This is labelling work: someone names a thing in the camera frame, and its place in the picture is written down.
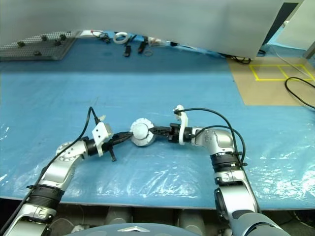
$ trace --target pegboard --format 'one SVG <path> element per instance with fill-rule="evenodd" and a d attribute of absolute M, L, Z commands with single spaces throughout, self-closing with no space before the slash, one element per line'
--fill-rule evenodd
<path fill-rule="evenodd" d="M 79 32 L 58 31 L 0 47 L 0 60 L 61 60 Z"/>

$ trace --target cardboard floor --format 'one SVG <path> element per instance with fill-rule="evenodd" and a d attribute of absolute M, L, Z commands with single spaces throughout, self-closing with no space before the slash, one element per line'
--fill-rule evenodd
<path fill-rule="evenodd" d="M 246 105 L 300 106 L 301 103 L 287 92 L 284 82 L 288 77 L 299 77 L 315 85 L 315 69 L 304 58 L 284 58 L 309 74 L 302 74 L 279 58 L 261 57 L 249 65 L 229 59 L 234 80 Z M 288 87 L 304 101 L 315 104 L 314 89 L 298 80 L 288 81 Z"/>

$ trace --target blue mat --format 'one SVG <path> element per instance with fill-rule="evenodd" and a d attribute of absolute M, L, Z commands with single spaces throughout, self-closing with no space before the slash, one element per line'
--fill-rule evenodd
<path fill-rule="evenodd" d="M 206 107 L 224 114 L 247 144 L 246 167 L 263 209 L 314 208 L 315 113 L 306 107 L 245 106 L 225 59 L 176 48 L 122 56 L 121 45 L 77 40 L 62 61 L 2 62 L 0 195 L 22 198 L 56 148 L 81 132 L 89 106 L 114 132 L 137 118 L 177 122 L 172 109 Z M 188 113 L 190 126 L 224 124 Z M 92 136 L 94 122 L 87 135 Z M 63 201 L 102 205 L 215 208 L 206 150 L 158 139 L 127 141 L 78 166 Z"/>

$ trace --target silver disc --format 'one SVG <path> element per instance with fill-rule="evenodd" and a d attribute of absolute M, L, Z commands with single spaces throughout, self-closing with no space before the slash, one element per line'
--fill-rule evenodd
<path fill-rule="evenodd" d="M 137 146 L 150 145 L 156 138 L 156 136 L 149 130 L 153 127 L 153 123 L 148 119 L 137 119 L 130 127 L 130 131 L 133 133 L 131 141 Z"/>

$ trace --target white bracket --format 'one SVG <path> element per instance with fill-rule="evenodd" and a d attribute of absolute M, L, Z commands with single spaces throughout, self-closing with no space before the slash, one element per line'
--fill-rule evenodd
<path fill-rule="evenodd" d="M 99 122 L 92 130 L 95 146 L 99 156 L 103 155 L 102 145 L 104 141 L 112 135 L 113 131 L 109 124 Z"/>
<path fill-rule="evenodd" d="M 182 105 L 178 105 L 175 108 L 175 111 L 180 111 L 183 110 L 184 107 Z M 181 121 L 181 128 L 179 130 L 179 137 L 178 137 L 178 142 L 180 145 L 185 145 L 184 143 L 184 131 L 185 128 L 188 126 L 188 117 L 185 112 L 179 112 L 176 114 L 176 119 Z"/>

